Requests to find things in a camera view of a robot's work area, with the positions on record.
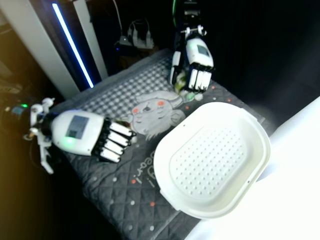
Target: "green cable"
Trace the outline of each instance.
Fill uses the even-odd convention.
[[[176,14],[176,0],[173,0],[173,4],[172,4],[172,18],[173,18],[173,24],[174,24],[174,26],[176,27],[175,14]]]

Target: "bear ear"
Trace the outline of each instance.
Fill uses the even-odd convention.
[[[177,126],[186,118],[186,115],[181,110],[173,110],[171,115],[171,125],[173,127]]]
[[[128,114],[127,116],[121,117],[121,120],[131,124],[134,120],[134,116],[132,114]]]

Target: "green light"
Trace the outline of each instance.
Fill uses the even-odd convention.
[[[66,137],[66,138],[64,139],[64,145],[65,145],[65,146],[71,146],[71,145],[73,145],[74,143],[75,143],[75,139],[72,138],[72,137]]]

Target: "toy in robotic hand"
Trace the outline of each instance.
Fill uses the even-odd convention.
[[[210,84],[214,60],[202,39],[207,32],[200,24],[199,3],[197,0],[177,1],[177,7],[173,6],[178,9],[173,16],[178,21],[169,83],[175,86],[178,75],[184,71],[187,64],[184,89],[205,92]]]
[[[41,165],[49,174],[54,173],[47,162],[52,143],[72,154],[118,163],[136,135],[131,129],[95,113],[82,110],[51,113],[49,108],[53,104],[54,98],[45,98],[42,104],[31,107],[30,115],[30,137],[37,136]]]

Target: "blue light strip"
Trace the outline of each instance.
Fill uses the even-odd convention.
[[[94,85],[93,85],[93,83],[92,83],[92,81],[90,79],[90,76],[89,76],[89,74],[87,72],[87,69],[86,69],[84,63],[82,62],[82,59],[81,59],[81,57],[79,55],[79,52],[78,52],[78,50],[76,48],[76,45],[75,45],[74,41],[72,40],[72,37],[71,37],[70,32],[69,32],[69,30],[67,28],[67,25],[65,23],[64,18],[61,15],[61,12],[60,12],[60,9],[59,9],[58,5],[56,3],[52,3],[52,7],[54,9],[54,12],[55,12],[60,24],[61,24],[61,27],[62,27],[62,29],[64,31],[64,34],[65,34],[66,38],[69,41],[69,44],[70,44],[70,46],[71,46],[71,48],[72,48],[72,50],[74,52],[74,55],[75,55],[76,59],[79,62],[79,65],[80,65],[80,67],[81,67],[81,69],[83,71],[83,74],[84,74],[84,76],[85,76],[90,88],[93,88]]]

